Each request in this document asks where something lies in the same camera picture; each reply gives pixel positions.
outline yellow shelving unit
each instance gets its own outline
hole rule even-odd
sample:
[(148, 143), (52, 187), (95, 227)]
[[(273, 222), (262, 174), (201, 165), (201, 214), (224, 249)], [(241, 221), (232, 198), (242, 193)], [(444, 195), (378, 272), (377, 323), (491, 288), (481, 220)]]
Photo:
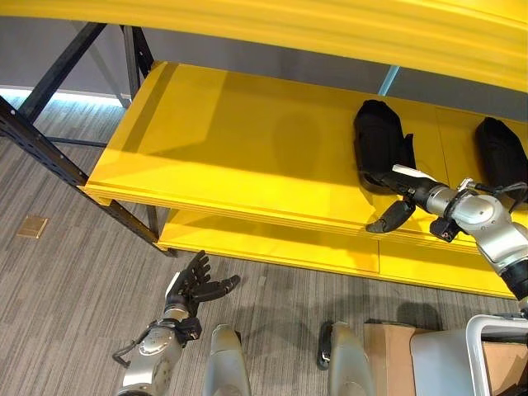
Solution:
[[(435, 239), (421, 210), (398, 232), (365, 232), (397, 199), (370, 194), (357, 176), (352, 120), (376, 97), (161, 62), (84, 190), (173, 208), (161, 248), (511, 296), (471, 238)], [(452, 186), (480, 180), (472, 136), (483, 115), (383, 100), (415, 134), (421, 170)], [(526, 124), (507, 123), (526, 140)]]
[(2, 0), (0, 15), (214, 35), (528, 91), (526, 0)]
[[(376, 96), (161, 63), (151, 71), (85, 191), (351, 236), (395, 200), (361, 187), (352, 119)], [(415, 134), (417, 165), (447, 181), (436, 107), (385, 98)], [(443, 248), (422, 211), (379, 238)], [(456, 240), (451, 248), (475, 252)]]
[[(215, 35), (528, 92), (526, 0), (3, 0), (0, 15)], [(512, 297), (471, 238), (435, 239), (423, 211), (391, 234), (365, 232), (397, 199), (358, 180), (352, 120), (376, 97), (161, 62), (78, 187), (111, 214), (124, 210), (116, 200), (172, 208), (157, 243), (134, 216), (122, 219), (160, 248)], [(415, 134), (418, 168), (451, 186), (482, 179), (472, 136), (483, 115), (383, 100)], [(507, 124), (527, 145), (527, 125)], [(514, 220), (528, 224), (528, 213)]]

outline black pouch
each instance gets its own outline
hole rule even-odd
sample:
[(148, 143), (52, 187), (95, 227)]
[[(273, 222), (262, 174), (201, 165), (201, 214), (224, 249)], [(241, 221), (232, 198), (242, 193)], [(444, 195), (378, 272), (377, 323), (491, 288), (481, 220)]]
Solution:
[(376, 193), (391, 193), (377, 180), (393, 165), (416, 169), (413, 135), (403, 136), (398, 115), (383, 101), (363, 103), (354, 119), (356, 163), (363, 187)]
[[(477, 127), (476, 138), (483, 168), (491, 186), (528, 183), (528, 158), (521, 141), (502, 121), (486, 117)], [(518, 191), (507, 194), (513, 199), (518, 197)]]

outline black cable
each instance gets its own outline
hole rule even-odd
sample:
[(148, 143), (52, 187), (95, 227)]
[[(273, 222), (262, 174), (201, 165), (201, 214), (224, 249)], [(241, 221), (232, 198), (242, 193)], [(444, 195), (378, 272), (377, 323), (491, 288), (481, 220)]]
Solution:
[(513, 183), (510, 186), (506, 187), (500, 186), (494, 188), (486, 186), (485, 184), (477, 183), (474, 189), (487, 192), (488, 194), (492, 194), (494, 197), (504, 194), (505, 192), (522, 190), (519, 196), (514, 200), (513, 205), (511, 205), (511, 208), (508, 210), (510, 213), (512, 213), (515, 209), (519, 207), (519, 205), (521, 205), (526, 199), (528, 199), (528, 184), (524, 183), (523, 181)]
[(132, 340), (130, 344), (128, 344), (127, 346), (112, 353), (112, 359), (116, 361), (117, 363), (119, 363), (120, 365), (122, 365), (123, 367), (125, 367), (126, 369), (128, 369), (130, 367), (130, 361), (126, 361), (125, 359), (122, 358), (122, 356), (126, 355), (127, 353), (132, 351), (134, 348), (136, 348), (145, 339), (145, 337), (148, 336), (150, 330), (152, 330), (153, 328), (168, 328), (169, 330), (174, 331), (173, 327), (170, 327), (167, 324), (163, 324), (163, 322), (161, 321), (155, 320), (151, 322), (147, 326), (147, 328), (143, 330), (143, 332), (139, 335), (138, 338), (136, 338), (135, 340)]

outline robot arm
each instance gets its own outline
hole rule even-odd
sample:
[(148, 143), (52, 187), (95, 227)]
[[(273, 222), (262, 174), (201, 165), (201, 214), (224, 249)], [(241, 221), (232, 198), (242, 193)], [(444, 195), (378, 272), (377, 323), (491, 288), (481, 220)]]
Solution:
[(368, 231), (386, 233), (396, 229), (416, 206), (437, 215), (430, 232), (446, 242), (451, 242), (459, 231), (474, 237), (483, 257), (505, 281), (520, 301), (521, 312), (528, 317), (528, 230), (512, 222), (497, 198), (478, 195), (471, 179), (452, 190), (425, 173), (399, 165), (377, 179), (402, 195), (403, 200), (367, 225)]
[[(139, 338), (112, 355), (126, 368), (117, 396), (163, 396), (172, 378), (172, 369), (189, 341), (201, 335), (196, 317), (201, 302), (218, 299), (239, 283), (239, 276), (209, 282), (204, 251), (196, 254), (188, 267), (177, 274), (169, 285), (163, 317), (149, 324)], [(121, 357), (134, 351), (132, 361)]]

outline lower shelf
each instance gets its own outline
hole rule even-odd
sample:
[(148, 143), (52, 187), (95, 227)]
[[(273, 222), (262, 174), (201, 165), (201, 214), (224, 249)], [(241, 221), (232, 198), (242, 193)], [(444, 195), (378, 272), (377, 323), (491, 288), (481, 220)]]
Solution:
[(310, 270), (512, 298), (479, 256), (172, 210), (159, 243)]

